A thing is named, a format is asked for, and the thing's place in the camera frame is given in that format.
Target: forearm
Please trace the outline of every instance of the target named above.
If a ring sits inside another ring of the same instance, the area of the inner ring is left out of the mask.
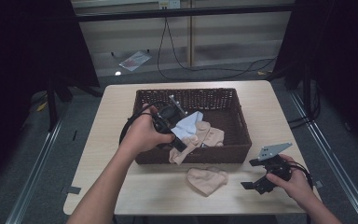
[[[135,155],[118,150],[80,201],[68,223],[111,223],[118,193]]]
[[[316,197],[312,197],[306,204],[300,204],[315,224],[341,223],[327,207]]]

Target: hand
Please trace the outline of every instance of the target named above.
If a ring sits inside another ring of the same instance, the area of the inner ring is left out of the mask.
[[[153,120],[149,114],[156,114],[157,112],[154,106],[147,108],[144,114],[130,126],[119,148],[125,147],[126,150],[131,150],[137,155],[140,152],[152,149],[158,144],[173,141],[174,134],[158,133],[153,126]]]
[[[280,154],[286,161],[294,161],[293,158]],[[292,168],[292,177],[285,181],[273,174],[267,174],[267,179],[277,186],[283,188],[289,197],[293,198],[300,207],[309,203],[312,199],[317,199],[313,193],[304,173],[296,168]]]

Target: light wood surface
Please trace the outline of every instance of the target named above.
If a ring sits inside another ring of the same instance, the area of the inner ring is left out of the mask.
[[[68,194],[65,214],[76,205],[114,155],[122,127],[131,116],[137,90],[235,88],[253,142],[243,164],[155,164],[134,162],[119,194],[117,215],[250,215],[304,213],[286,193],[275,188],[260,195],[246,190],[242,181],[255,182],[266,173],[252,167],[263,146],[291,142],[283,153],[306,165],[296,140],[286,122],[275,93],[267,81],[192,82],[108,86],[92,125],[89,139],[78,164],[72,186],[81,188],[78,195]],[[215,166],[228,172],[228,183],[209,197],[204,197],[186,182],[191,167]]]

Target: person's right hand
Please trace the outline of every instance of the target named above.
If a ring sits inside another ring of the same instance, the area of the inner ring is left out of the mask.
[[[289,163],[290,161],[294,161],[293,158],[289,156],[283,154],[280,154],[280,156]],[[283,188],[289,197],[293,198],[300,207],[303,207],[304,204],[317,199],[316,195],[310,188],[307,178],[301,170],[292,168],[292,178],[290,178],[289,181],[285,181],[273,174],[267,174],[267,179],[276,184],[278,187]]]

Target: white cloth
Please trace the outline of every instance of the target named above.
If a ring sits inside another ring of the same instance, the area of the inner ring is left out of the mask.
[[[196,111],[184,119],[179,120],[179,122],[176,123],[176,126],[172,128],[171,131],[181,140],[184,137],[190,137],[191,135],[196,134],[196,122],[202,121],[202,119],[203,114],[199,111]]]

